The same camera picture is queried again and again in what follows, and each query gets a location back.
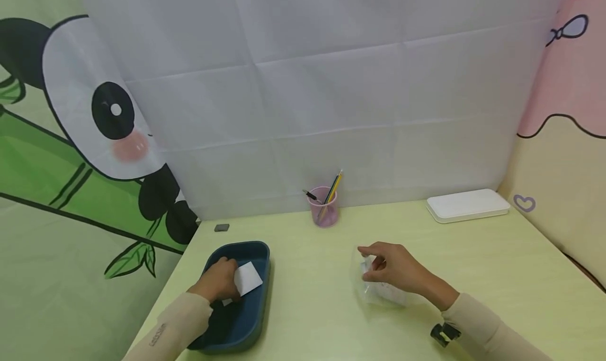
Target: pink pencil holder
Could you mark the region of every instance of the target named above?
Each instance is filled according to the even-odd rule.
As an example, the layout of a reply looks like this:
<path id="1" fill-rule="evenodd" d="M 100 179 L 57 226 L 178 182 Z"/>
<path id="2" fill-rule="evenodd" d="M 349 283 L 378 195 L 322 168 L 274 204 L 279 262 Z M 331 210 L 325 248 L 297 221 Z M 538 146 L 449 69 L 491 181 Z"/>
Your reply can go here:
<path id="1" fill-rule="evenodd" d="M 329 191 L 330 188 L 328 186 L 320 186 L 311 190 L 310 193 L 314 194 L 320 202 L 324 202 Z M 311 219 L 320 228 L 331 227 L 339 220 L 339 203 L 336 192 L 332 200 L 326 203 L 326 205 L 314 202 L 310 197 L 307 197 L 307 202 L 309 202 L 311 209 Z"/>

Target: plastic bag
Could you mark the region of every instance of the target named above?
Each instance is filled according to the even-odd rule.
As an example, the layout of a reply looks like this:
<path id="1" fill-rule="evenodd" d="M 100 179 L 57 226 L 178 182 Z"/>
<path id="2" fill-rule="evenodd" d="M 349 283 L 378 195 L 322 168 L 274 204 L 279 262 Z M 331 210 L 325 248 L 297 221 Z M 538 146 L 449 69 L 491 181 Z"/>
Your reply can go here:
<path id="1" fill-rule="evenodd" d="M 367 304 L 386 307 L 407 306 L 408 293 L 383 282 L 364 282 L 362 275 L 370 270 L 374 256 L 363 257 L 357 249 L 351 256 L 350 277 L 356 294 Z"/>

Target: white plastic box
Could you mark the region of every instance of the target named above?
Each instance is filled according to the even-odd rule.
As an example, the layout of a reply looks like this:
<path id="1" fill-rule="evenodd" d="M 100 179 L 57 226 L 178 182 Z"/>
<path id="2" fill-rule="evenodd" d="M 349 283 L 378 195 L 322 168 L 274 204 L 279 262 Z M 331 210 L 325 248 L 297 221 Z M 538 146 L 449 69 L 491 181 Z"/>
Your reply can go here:
<path id="1" fill-rule="evenodd" d="M 511 205 L 491 189 L 467 191 L 465 193 L 427 199 L 427 209 L 439 223 L 505 215 Z"/>

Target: heart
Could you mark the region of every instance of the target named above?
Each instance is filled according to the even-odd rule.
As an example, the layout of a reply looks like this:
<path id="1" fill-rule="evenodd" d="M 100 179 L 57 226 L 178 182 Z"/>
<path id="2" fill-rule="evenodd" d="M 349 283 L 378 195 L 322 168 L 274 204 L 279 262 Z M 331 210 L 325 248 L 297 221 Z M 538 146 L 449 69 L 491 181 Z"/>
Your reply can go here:
<path id="1" fill-rule="evenodd" d="M 519 194 L 513 196 L 513 202 L 525 213 L 529 213 L 537 206 L 537 201 L 533 197 L 523 197 Z"/>

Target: gray eraser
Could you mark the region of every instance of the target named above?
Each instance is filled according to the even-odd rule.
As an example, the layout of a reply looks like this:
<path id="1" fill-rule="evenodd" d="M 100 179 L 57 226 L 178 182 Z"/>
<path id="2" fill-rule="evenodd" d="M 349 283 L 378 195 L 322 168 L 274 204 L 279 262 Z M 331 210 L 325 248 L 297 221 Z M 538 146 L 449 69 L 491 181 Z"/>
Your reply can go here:
<path id="1" fill-rule="evenodd" d="M 228 229 L 228 224 L 218 224 L 215 226 L 215 232 L 227 232 Z"/>

